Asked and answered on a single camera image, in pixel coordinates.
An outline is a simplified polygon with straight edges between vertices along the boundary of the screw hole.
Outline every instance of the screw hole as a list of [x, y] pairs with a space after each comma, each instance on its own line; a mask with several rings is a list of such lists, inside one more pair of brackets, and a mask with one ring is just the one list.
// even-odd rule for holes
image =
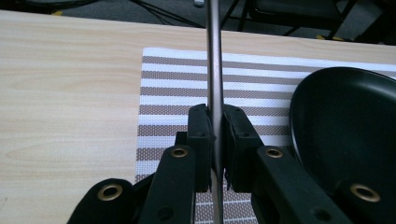
[[157, 218], [160, 221], [167, 221], [169, 219], [171, 219], [174, 215], [174, 211], [172, 208], [170, 207], [163, 207], [160, 210], [158, 210], [157, 212]]
[[325, 211], [325, 210], [323, 210], [321, 208], [313, 208], [313, 209], [311, 209], [311, 214], [317, 220], [324, 221], [324, 222], [330, 221], [332, 219], [332, 216], [330, 216], [330, 214], [327, 211]]
[[113, 201], [122, 194], [122, 186], [118, 184], [104, 185], [98, 192], [97, 197], [101, 201]]
[[283, 152], [276, 148], [270, 148], [266, 151], [267, 156], [272, 158], [280, 158], [283, 156]]
[[182, 158], [187, 156], [189, 152], [184, 148], [175, 148], [171, 151], [171, 155], [176, 158]]
[[350, 191], [352, 191], [356, 197], [366, 202], [377, 203], [381, 200], [377, 192], [362, 184], [353, 184], [350, 186]]

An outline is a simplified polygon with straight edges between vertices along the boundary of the metal rod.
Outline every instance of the metal rod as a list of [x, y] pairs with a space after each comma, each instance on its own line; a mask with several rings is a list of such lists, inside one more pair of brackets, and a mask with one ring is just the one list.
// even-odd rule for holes
[[221, 63], [221, 34], [219, 23], [219, 0], [207, 0], [207, 106], [212, 126], [217, 137], [212, 155], [212, 198], [214, 205], [214, 223], [223, 223], [223, 152], [222, 130], [223, 117], [223, 85]]

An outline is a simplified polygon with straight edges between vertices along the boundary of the gray and white striped mat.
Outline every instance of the gray and white striped mat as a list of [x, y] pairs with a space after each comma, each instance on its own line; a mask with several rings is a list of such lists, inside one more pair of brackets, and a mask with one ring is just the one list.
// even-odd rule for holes
[[[396, 77], [396, 65], [223, 54], [224, 103], [242, 107], [268, 146], [291, 148], [289, 105], [297, 85], [321, 68], [358, 67]], [[206, 103], [206, 52], [144, 49], [136, 182], [156, 171], [176, 132], [187, 131], [192, 105]], [[210, 193], [197, 194], [195, 223], [211, 223]], [[225, 223], [257, 223], [248, 194], [225, 190]]]

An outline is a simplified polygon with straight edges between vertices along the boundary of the black plate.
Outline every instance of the black plate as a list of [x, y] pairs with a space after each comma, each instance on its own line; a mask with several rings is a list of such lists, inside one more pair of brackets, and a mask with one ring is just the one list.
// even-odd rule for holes
[[328, 194], [349, 181], [381, 202], [395, 200], [394, 79], [355, 68], [317, 71], [293, 94], [290, 127], [296, 158]]

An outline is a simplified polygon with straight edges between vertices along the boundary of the light wood surface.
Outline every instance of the light wood surface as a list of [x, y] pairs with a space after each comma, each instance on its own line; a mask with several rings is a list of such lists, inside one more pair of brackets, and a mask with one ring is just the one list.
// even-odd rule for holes
[[[224, 52], [396, 64], [396, 48], [222, 33]], [[142, 50], [205, 30], [0, 11], [0, 223], [65, 223], [87, 190], [134, 182]]]

